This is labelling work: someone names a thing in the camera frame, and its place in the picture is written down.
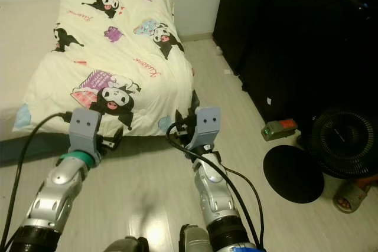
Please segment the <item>white comforter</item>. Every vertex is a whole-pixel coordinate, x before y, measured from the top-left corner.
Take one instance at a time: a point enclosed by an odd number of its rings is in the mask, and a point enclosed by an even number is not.
[[[193,91],[170,0],[61,0],[56,47],[31,78],[14,130],[86,107],[103,114],[100,133],[163,135]],[[68,131],[60,119],[42,130]]]

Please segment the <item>bed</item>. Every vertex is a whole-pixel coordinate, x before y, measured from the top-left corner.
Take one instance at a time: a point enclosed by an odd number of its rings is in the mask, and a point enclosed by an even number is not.
[[[20,2],[2,5],[0,20],[1,141],[77,107],[101,112],[103,136],[120,126],[124,135],[163,135],[176,110],[187,114],[193,71],[171,0]],[[66,134],[68,124],[41,131]]]

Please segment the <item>black cabinet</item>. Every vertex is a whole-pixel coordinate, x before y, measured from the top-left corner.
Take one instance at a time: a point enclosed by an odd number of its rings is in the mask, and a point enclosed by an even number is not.
[[[247,30],[230,40],[224,36],[240,19],[226,17],[226,6],[236,5],[226,3],[221,0],[214,40],[265,121],[300,120],[338,92],[361,88],[372,69],[366,33],[377,26],[363,0],[260,0]]]
[[[253,36],[253,24],[262,0],[220,0],[213,37],[236,71],[246,44]]]

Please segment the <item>light gray floor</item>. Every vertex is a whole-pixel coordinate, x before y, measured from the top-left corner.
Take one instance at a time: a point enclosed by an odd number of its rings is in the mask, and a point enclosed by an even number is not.
[[[228,167],[247,175],[260,193],[265,213],[265,246],[273,252],[372,252],[378,249],[378,190],[373,188],[360,209],[342,214],[332,197],[340,180],[326,176],[323,195],[311,204],[282,199],[267,183],[262,162],[276,145],[293,137],[265,142],[263,120],[241,82],[227,74],[212,40],[184,44],[195,68],[195,89],[203,106],[221,107],[216,149]],[[41,181],[56,158],[26,163],[19,186],[11,232],[22,221]],[[5,222],[15,167],[0,169],[0,227]],[[256,201],[249,187],[235,181],[259,227]],[[203,226],[190,161],[161,137],[125,138],[117,152],[89,172],[74,203],[58,251],[102,251],[117,238],[148,238],[151,251],[178,251],[180,227]]]

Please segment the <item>teal joint ring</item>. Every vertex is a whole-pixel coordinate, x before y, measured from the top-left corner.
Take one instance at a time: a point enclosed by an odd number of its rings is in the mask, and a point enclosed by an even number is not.
[[[61,155],[60,159],[65,159],[65,158],[68,158],[68,157],[74,157],[74,158],[77,158],[77,159],[81,159],[87,165],[88,168],[95,167],[95,161],[86,152],[82,152],[80,150],[75,150],[74,152],[65,153],[65,154]]]

